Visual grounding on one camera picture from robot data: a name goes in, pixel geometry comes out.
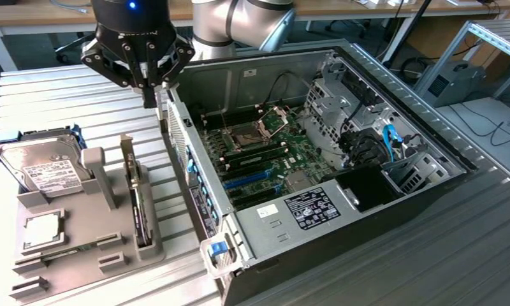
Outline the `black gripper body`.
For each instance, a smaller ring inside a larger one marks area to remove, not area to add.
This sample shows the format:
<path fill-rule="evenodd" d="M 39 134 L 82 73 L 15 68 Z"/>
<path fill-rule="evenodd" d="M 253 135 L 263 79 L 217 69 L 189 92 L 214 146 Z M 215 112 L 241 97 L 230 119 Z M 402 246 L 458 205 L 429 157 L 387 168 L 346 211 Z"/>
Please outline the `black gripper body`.
<path fill-rule="evenodd" d="M 154 46 L 157 54 L 174 52 L 177 33 L 170 22 L 167 1 L 91 1 L 97 22 L 91 52 L 123 53 L 129 44 L 135 54 Z"/>

